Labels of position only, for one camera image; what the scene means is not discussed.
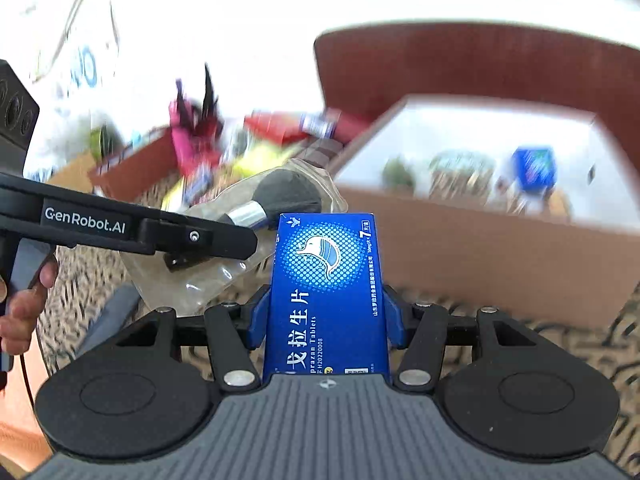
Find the person's left hand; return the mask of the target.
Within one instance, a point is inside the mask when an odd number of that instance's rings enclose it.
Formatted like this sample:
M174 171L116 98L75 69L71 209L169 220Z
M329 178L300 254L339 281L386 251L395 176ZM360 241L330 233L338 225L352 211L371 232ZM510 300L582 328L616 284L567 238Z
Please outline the person's left hand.
M16 292L8 303L8 312L1 318L1 349L11 356L20 356L30 347L39 315L49 290L58 277L58 260L48 259L42 267L37 283L30 289Z

